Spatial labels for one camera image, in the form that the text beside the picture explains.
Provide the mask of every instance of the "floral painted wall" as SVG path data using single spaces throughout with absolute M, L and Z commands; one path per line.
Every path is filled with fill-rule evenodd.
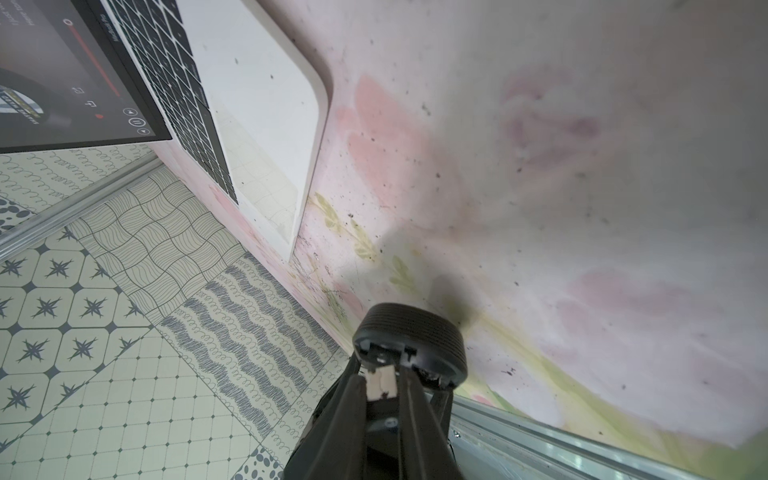
M 765 2 L 261 2 L 331 108 L 284 263 L 341 343 L 460 325 L 463 396 L 710 478 L 768 476 Z

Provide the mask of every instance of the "laptop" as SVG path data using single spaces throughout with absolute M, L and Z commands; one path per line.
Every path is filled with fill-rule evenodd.
M 8 5 L 0 12 L 0 153 L 179 142 L 290 256 L 327 96 L 255 0 Z M 232 168 L 252 182 L 233 182 Z

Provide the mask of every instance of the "red progress bar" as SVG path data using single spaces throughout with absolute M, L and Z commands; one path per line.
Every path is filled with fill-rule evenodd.
M 74 38 L 78 41 L 78 43 L 83 48 L 83 50 L 85 50 L 85 54 L 88 56 L 88 58 L 91 59 L 91 62 L 93 62 L 94 66 L 96 67 L 98 72 L 101 74 L 101 76 L 104 77 L 104 81 L 107 82 L 107 84 L 109 85 L 109 88 L 111 88 L 112 91 L 114 92 L 114 94 L 116 94 L 119 97 L 120 96 L 120 92 L 112 84 L 112 82 L 110 81 L 109 77 L 107 76 L 107 72 L 104 71 L 104 69 L 101 67 L 101 64 L 98 62 L 98 60 L 94 56 L 94 54 L 91 51 L 91 49 L 88 48 L 88 46 L 85 44 L 85 42 L 83 41 L 83 38 L 80 36 L 80 34 L 78 33 L 77 29 L 72 24 L 72 20 L 65 19 L 64 20 L 64 24 L 67 25 L 69 27 L 69 29 L 72 31 L 72 34 L 74 35 Z

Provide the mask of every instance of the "laptop screen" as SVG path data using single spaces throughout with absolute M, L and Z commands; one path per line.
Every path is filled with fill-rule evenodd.
M 169 140 L 98 0 L 0 0 L 0 153 Z

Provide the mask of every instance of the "black rubber wheel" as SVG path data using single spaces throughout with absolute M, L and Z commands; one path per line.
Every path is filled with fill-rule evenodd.
M 440 315 L 414 306 L 372 306 L 353 342 L 366 368 L 399 362 L 413 369 L 431 389 L 453 390 L 467 378 L 461 332 Z

